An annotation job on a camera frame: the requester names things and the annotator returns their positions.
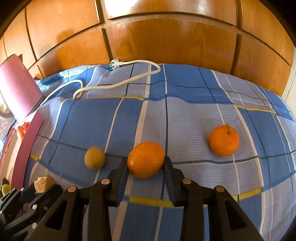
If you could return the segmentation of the green tomato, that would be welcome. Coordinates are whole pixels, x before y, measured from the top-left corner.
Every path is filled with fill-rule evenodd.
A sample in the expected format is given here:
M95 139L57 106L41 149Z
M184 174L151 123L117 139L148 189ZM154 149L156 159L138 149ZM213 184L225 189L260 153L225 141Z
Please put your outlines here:
M2 191L2 194L3 196L7 195L9 192L10 192L10 185L9 184L3 184L2 185L2 188L1 188L1 191Z

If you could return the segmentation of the small cut yam piece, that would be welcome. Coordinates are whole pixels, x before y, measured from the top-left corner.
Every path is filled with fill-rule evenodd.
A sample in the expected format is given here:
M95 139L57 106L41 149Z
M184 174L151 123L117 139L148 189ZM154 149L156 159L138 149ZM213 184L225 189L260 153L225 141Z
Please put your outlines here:
M53 177L42 176L38 177L37 180L34 181L34 188L36 193L44 193L54 184L56 184L56 181Z

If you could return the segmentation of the yellow-green round fruit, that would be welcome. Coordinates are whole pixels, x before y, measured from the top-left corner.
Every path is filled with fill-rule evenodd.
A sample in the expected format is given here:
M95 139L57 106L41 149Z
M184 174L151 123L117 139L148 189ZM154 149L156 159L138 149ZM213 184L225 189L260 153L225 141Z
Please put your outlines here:
M84 164L91 170L99 170L105 164L105 153L97 146L90 147L84 156Z

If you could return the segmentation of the yellow-orange tangerine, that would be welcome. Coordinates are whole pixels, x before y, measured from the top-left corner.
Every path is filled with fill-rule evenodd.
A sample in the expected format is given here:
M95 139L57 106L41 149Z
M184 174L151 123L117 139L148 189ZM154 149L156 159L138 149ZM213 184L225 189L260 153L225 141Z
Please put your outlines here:
M159 144L145 141L131 150L127 158L127 167L135 178L146 179L162 168L164 159L164 151Z

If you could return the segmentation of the orange tangerine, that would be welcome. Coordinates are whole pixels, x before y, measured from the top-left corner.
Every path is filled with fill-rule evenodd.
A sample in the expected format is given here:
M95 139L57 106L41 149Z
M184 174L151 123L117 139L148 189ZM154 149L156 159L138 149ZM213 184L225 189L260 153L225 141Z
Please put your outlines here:
M230 125L218 126L210 134L209 147L219 157L231 156L239 148L239 134Z

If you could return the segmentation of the orange carrot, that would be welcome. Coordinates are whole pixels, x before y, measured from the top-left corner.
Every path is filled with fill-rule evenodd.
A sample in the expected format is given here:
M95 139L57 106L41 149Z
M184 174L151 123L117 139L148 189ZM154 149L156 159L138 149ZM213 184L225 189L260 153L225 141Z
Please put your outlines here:
M22 142L23 138L25 136L25 133L23 131L23 127L22 126L18 126L16 129L16 135L18 137L18 139Z

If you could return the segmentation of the dark brown round fruit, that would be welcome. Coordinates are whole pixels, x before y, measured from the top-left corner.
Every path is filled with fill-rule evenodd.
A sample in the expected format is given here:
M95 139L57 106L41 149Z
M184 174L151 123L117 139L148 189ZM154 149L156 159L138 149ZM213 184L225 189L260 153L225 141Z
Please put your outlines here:
M9 181L6 178L2 178L1 185L9 184Z

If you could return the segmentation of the red tomato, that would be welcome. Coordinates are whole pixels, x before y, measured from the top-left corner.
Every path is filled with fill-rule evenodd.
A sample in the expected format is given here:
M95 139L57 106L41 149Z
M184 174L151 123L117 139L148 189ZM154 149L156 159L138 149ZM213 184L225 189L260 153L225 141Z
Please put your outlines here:
M30 126L30 123L26 123L24 126L23 126L23 133L26 134L28 128Z

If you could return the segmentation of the pink rimmed white tray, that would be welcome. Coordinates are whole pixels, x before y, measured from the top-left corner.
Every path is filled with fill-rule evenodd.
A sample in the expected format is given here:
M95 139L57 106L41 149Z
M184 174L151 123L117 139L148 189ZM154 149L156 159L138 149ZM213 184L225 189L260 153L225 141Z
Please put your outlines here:
M25 119L25 123L30 125L23 140L18 139L16 134L16 128L20 123L17 123L8 134L1 153L1 178L9 181L11 189L23 188L27 163L43 121L41 114L34 112Z

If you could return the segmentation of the blue plaid tablecloth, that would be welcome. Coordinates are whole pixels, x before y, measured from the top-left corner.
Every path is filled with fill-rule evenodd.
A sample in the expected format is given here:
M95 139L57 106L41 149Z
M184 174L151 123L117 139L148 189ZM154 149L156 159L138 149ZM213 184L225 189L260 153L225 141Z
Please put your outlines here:
M63 188L106 178L141 142L158 143L174 167L201 186L224 186L264 240L281 240L295 217L295 116L284 101L249 81L189 65L161 65L158 74L111 90L153 70L137 63L109 69L82 65L38 82L53 96L39 109L43 124L28 161L24 185L50 175ZM209 147L211 132L230 125L239 148L228 157ZM105 164L91 170L86 151L97 146Z

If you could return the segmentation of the pink electric kettle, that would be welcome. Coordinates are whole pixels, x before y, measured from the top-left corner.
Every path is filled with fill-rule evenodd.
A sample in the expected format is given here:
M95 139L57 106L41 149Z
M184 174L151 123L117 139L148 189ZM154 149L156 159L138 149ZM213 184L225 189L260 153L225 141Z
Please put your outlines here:
M1 97L9 109L8 113L1 112L1 117L17 121L23 121L44 100L34 78L16 54L1 64Z

